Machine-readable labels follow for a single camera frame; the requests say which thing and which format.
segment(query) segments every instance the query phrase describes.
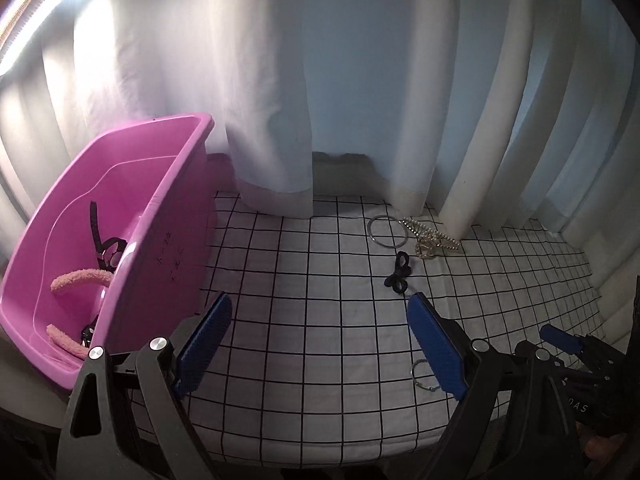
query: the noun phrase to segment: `silver bangle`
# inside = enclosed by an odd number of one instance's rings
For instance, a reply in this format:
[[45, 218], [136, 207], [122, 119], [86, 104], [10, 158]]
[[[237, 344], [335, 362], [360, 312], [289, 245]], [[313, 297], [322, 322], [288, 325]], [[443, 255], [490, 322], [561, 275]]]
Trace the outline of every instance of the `silver bangle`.
[[[389, 220], [395, 220], [404, 228], [404, 239], [399, 244], [396, 244], [396, 245], [383, 244], [382, 242], [376, 240], [375, 236], [371, 232], [371, 224], [373, 224], [374, 221], [381, 220], [383, 218], [388, 218]], [[406, 225], [404, 225], [401, 221], [399, 221], [395, 216], [391, 216], [391, 215], [374, 216], [371, 220], [369, 220], [369, 223], [367, 223], [367, 234], [375, 243], [377, 243], [379, 246], [386, 247], [387, 249], [397, 249], [398, 247], [402, 247], [405, 243], [407, 243], [407, 240], [409, 239], [409, 230], [406, 228]]]
[[422, 388], [423, 390], [428, 390], [430, 392], [437, 392], [440, 389], [440, 385], [436, 384], [436, 386], [425, 386], [418, 379], [415, 378], [415, 367], [422, 363], [427, 363], [427, 359], [418, 359], [414, 361], [414, 364], [411, 365], [411, 378], [414, 380], [414, 384], [418, 386], [418, 388]]

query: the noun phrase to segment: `silver screw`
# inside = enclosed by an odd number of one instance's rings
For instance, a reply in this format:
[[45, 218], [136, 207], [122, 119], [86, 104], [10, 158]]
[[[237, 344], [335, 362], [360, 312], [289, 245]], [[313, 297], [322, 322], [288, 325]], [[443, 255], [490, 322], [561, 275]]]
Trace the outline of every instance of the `silver screw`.
[[89, 359], [98, 359], [102, 357], [102, 354], [104, 354], [104, 348], [101, 346], [94, 346], [89, 350]]
[[541, 361], [549, 361], [550, 354], [544, 348], [538, 348], [536, 350], [536, 357]]
[[149, 343], [149, 348], [152, 350], [162, 350], [166, 346], [166, 339], [164, 337], [156, 337]]
[[476, 352], [487, 352], [490, 348], [489, 343], [484, 339], [474, 339], [471, 343], [471, 348]]

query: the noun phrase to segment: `bright light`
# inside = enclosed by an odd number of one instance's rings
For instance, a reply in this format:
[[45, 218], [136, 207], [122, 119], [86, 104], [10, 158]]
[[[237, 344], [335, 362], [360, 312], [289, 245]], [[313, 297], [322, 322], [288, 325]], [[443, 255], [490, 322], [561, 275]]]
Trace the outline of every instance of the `bright light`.
[[63, 0], [44, 0], [42, 4], [35, 10], [35, 12], [31, 15], [31, 17], [24, 24], [24, 27], [18, 35], [15, 37], [14, 41], [11, 43], [9, 48], [7, 49], [2, 61], [0, 61], [0, 76], [6, 74], [11, 67], [14, 65], [15, 61], [20, 56], [20, 53], [24, 49], [24, 47], [29, 43], [29, 40], [34, 35], [36, 30], [42, 25], [44, 20], [49, 16], [53, 9], [55, 9]]

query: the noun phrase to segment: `white grid-patterned cloth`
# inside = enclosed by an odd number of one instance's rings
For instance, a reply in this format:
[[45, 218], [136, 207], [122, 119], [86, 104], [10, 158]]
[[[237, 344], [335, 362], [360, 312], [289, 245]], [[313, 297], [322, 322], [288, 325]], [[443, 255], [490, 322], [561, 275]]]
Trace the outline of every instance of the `white grid-patterned cloth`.
[[[341, 465], [436, 441], [456, 401], [411, 380], [412, 362], [424, 358], [405, 317], [417, 291], [441, 315], [459, 320], [470, 338], [487, 338], [501, 352], [524, 338], [538, 344], [538, 329], [548, 322], [604, 336], [584, 254], [537, 221], [500, 235], [474, 226], [460, 251], [412, 256], [403, 298], [383, 285], [396, 250], [366, 236], [368, 219], [396, 214], [391, 206], [316, 197], [309, 221], [256, 214], [234, 194], [219, 192], [214, 202], [218, 228], [210, 230], [202, 301], [224, 290], [234, 316], [185, 407], [215, 460]], [[428, 209], [417, 219], [442, 225]], [[404, 235], [392, 221], [372, 228], [386, 244]], [[414, 243], [400, 250], [414, 254]], [[417, 372], [435, 384], [428, 365]], [[140, 398], [134, 400], [146, 433]], [[494, 416], [507, 403], [501, 393]]]

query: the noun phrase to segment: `gold chain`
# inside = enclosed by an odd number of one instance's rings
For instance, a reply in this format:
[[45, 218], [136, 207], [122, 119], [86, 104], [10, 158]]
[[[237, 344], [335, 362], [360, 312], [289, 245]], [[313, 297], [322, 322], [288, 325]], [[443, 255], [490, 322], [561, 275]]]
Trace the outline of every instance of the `gold chain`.
[[440, 248], [452, 251], [460, 248], [459, 241], [431, 229], [413, 218], [404, 217], [399, 222], [415, 236], [415, 255], [422, 259], [433, 258], [436, 255], [435, 251]]

